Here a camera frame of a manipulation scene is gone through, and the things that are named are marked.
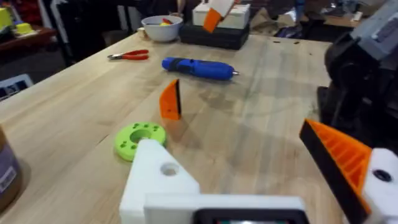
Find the bare white left gripper left finger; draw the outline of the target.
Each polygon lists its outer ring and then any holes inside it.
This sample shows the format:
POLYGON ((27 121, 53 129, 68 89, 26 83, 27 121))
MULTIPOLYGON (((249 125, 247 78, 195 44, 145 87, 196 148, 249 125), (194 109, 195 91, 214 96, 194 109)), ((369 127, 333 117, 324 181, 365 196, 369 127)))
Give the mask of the bare white left gripper left finger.
POLYGON ((198 194, 199 183, 158 141, 139 141, 119 205, 122 224, 144 223, 149 194, 198 194))

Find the white orange left gripper right finger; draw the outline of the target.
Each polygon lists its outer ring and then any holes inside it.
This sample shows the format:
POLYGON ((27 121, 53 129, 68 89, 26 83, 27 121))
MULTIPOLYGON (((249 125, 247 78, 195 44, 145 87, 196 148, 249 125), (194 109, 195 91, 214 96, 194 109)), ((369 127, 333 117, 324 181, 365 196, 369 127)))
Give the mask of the white orange left gripper right finger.
POLYGON ((397 155, 305 119, 299 137, 344 213, 345 223, 397 224, 397 155))

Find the finger of the white orange right gripper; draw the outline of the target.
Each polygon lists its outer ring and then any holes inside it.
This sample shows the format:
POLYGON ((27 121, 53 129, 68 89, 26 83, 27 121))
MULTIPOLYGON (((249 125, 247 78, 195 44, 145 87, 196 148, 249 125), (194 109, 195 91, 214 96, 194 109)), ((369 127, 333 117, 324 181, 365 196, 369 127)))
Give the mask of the finger of the white orange right gripper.
POLYGON ((206 14, 203 28, 212 33, 219 22, 224 19, 236 4, 235 0, 212 0, 209 2, 209 11, 206 14))

